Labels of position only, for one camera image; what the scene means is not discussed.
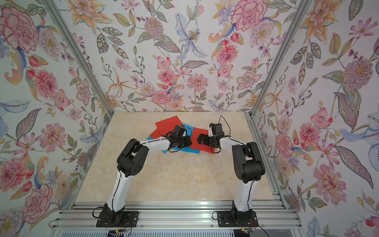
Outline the red paper sheet one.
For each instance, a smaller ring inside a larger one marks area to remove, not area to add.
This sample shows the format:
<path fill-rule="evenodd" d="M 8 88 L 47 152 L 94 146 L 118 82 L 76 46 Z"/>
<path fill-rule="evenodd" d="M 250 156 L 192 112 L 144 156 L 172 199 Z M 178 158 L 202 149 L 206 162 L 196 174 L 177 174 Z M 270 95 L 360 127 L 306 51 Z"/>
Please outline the red paper sheet one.
<path fill-rule="evenodd" d="M 191 135 L 191 149 L 214 154 L 215 149 L 209 143 L 209 130 L 194 127 Z"/>

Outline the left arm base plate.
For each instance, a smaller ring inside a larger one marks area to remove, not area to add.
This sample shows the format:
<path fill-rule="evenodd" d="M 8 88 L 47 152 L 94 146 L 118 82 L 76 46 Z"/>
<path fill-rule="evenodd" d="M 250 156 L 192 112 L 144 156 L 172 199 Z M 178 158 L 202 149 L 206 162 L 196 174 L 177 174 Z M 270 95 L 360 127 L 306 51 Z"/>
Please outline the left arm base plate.
<path fill-rule="evenodd" d="M 140 212 L 121 211 L 113 213 L 102 211 L 96 223 L 97 228 L 135 228 Z"/>

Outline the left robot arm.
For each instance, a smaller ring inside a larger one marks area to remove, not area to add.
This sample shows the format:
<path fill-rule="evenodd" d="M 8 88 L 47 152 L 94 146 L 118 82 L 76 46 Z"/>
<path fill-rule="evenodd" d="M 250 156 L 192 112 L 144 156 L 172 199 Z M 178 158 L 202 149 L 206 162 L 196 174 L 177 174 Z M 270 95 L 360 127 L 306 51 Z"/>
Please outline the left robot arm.
<path fill-rule="evenodd" d="M 142 170 L 149 154 L 169 151 L 173 148 L 186 148 L 191 145 L 190 136 L 172 138 L 168 135 L 148 141 L 131 139 L 117 158 L 116 181 L 107 201 L 113 212 L 124 209 L 126 196 L 134 177 Z"/>

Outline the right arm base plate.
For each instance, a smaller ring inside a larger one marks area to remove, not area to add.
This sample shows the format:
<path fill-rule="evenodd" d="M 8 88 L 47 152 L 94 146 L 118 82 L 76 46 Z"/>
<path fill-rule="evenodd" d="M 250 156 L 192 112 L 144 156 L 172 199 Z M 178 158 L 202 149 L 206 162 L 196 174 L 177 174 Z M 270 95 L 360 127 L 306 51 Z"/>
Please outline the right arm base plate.
<path fill-rule="evenodd" d="M 216 220 L 218 227 L 238 227 L 238 228 L 252 228 L 258 227 L 259 222 L 256 212 L 249 210 L 245 212 L 240 211 L 217 211 Z"/>

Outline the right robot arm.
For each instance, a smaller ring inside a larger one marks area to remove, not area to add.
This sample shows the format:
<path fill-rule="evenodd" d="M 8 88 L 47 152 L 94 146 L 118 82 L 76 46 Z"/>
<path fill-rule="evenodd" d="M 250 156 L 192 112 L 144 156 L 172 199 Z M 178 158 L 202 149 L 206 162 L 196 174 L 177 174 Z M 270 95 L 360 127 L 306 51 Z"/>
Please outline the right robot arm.
<path fill-rule="evenodd" d="M 255 188 L 265 175 L 265 165 L 257 143 L 243 143 L 230 136 L 206 134 L 199 135 L 197 143 L 208 146 L 211 150 L 219 149 L 232 154 L 234 171 L 240 181 L 232 210 L 238 214 L 252 210 Z"/>

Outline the blue paper sheet one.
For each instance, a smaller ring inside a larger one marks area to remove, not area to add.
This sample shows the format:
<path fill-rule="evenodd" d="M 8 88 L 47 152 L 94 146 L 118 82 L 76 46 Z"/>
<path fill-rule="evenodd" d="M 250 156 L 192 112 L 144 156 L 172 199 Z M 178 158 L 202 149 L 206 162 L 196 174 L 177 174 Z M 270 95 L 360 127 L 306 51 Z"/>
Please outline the blue paper sheet one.
<path fill-rule="evenodd" d="M 192 131 L 194 129 L 194 127 L 192 126 L 189 126 L 187 124 L 183 124 L 183 126 L 187 129 L 187 135 L 189 136 L 192 136 Z M 193 154 L 200 154 L 200 150 L 195 150 L 195 149 L 192 149 L 191 147 L 186 147 L 186 148 L 183 148 L 183 149 L 178 149 L 177 147 L 173 148 L 174 151 L 182 151 L 182 152 L 187 152 L 187 153 L 193 153 Z"/>

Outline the red paper sheet three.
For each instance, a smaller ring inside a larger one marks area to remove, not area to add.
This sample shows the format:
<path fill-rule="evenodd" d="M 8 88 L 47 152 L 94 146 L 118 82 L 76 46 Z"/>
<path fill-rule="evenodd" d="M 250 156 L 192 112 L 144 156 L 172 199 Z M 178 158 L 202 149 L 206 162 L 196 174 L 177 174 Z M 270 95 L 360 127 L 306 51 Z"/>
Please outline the red paper sheet three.
<path fill-rule="evenodd" d="M 159 137 L 162 137 L 162 134 L 160 133 L 160 130 L 156 128 L 150 135 L 150 138 L 152 139 L 158 139 Z"/>

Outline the red paper sheet two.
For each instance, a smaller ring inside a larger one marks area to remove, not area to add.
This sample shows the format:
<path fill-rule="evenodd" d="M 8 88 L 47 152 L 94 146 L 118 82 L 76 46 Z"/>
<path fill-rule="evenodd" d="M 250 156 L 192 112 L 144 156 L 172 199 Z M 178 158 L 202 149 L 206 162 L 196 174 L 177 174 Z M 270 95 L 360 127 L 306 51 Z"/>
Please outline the red paper sheet two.
<path fill-rule="evenodd" d="M 172 132 L 177 125 L 183 125 L 177 116 L 156 122 L 156 127 L 160 135 L 166 135 L 168 132 Z"/>

